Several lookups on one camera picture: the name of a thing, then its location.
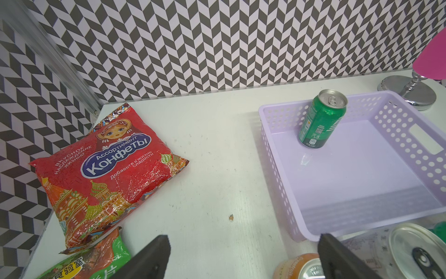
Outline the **orange can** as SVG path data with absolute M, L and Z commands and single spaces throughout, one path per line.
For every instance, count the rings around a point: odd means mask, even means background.
M 280 263 L 273 279 L 324 279 L 324 271 L 317 253 L 305 253 Z

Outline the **lilac plastic basket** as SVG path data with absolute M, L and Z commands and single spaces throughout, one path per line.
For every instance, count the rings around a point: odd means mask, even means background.
M 327 143 L 298 132 L 311 101 L 259 108 L 279 204 L 290 236 L 356 233 L 446 210 L 446 135 L 391 91 L 348 96 Z

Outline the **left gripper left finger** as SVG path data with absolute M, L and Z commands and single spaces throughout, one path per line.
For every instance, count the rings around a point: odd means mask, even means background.
M 164 279 L 171 245 L 167 235 L 159 235 L 121 267 L 111 279 Z

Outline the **silver tall can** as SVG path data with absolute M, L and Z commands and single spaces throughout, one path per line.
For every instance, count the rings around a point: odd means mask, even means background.
M 341 243 L 383 279 L 446 277 L 446 243 L 417 224 L 370 230 Z

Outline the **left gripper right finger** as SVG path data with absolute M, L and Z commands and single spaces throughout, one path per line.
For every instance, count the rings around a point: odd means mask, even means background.
M 381 279 L 332 234 L 321 234 L 318 254 L 326 279 Z

